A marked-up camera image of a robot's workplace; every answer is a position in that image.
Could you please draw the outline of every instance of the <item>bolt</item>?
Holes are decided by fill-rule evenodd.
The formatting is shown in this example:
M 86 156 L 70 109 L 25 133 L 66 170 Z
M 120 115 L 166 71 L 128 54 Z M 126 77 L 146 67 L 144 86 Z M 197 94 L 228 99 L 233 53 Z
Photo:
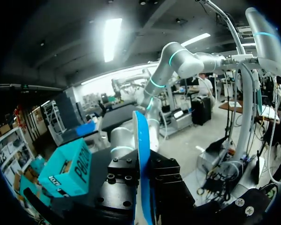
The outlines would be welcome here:
M 248 206 L 246 209 L 245 209 L 245 214 L 247 215 L 247 216 L 251 216 L 251 215 L 253 215 L 253 213 L 254 213 L 254 207 L 253 206 Z
M 235 205 L 237 205 L 238 207 L 244 206 L 244 199 L 242 199 L 242 198 L 237 198 L 237 199 L 235 200 Z

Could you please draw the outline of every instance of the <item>gray floor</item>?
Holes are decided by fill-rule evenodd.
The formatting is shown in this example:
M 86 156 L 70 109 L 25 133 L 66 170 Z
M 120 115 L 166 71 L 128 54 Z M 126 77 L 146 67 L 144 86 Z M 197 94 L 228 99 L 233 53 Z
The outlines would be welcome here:
M 227 123 L 227 111 L 219 109 L 218 106 L 221 103 L 217 103 L 213 109 L 212 119 L 206 122 L 203 126 L 187 127 L 171 136 L 164 142 L 161 141 L 160 153 L 169 158 L 175 158 L 181 166 L 182 177 L 187 176 L 189 173 L 194 171 L 197 166 L 197 157 L 201 153 L 200 150 L 196 149 L 196 146 L 206 148 L 210 143 L 216 141 L 219 138 L 224 137 L 225 127 Z M 240 133 L 240 127 L 234 127 L 232 140 L 237 145 L 238 136 Z M 256 134 L 260 138 L 259 125 L 257 125 Z M 250 155 L 256 154 L 257 150 L 261 147 L 261 141 L 256 137 L 254 138 L 253 146 Z M 275 158 L 275 148 L 271 151 L 271 164 L 270 169 L 272 173 L 278 168 L 281 163 L 281 157 Z M 267 154 L 268 150 L 264 150 L 263 157 L 266 159 L 266 166 L 264 167 L 258 187 L 267 184 L 270 180 L 267 171 Z

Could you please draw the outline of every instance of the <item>black cable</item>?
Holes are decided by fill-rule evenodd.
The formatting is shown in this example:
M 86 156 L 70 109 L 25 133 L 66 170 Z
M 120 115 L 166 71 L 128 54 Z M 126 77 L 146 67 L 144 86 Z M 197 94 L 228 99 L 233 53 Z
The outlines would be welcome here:
M 203 7 L 203 9 L 204 9 L 205 13 L 206 13 L 207 15 L 209 15 L 209 14 L 208 14 L 208 12 L 206 11 L 205 7 L 202 5 L 202 3 L 201 3 L 201 2 L 200 2 L 200 5 Z

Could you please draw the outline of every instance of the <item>black suitcase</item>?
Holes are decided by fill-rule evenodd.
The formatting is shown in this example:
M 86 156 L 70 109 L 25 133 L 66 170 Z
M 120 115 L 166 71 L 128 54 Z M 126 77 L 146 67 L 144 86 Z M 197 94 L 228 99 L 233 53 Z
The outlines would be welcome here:
M 203 125 L 211 119 L 211 101 L 205 97 L 202 100 L 192 101 L 192 122 Z

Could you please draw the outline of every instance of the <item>blue bin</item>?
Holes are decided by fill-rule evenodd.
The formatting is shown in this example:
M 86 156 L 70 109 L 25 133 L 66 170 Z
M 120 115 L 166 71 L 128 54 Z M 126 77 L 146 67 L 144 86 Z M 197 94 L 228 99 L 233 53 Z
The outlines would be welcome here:
M 90 123 L 83 124 L 76 128 L 76 133 L 78 136 L 84 136 L 89 133 L 92 133 L 96 128 L 96 124 L 92 120 Z
M 72 161 L 68 172 L 61 173 L 65 162 Z M 38 177 L 53 197 L 69 197 L 89 192 L 91 152 L 83 138 L 58 147 Z

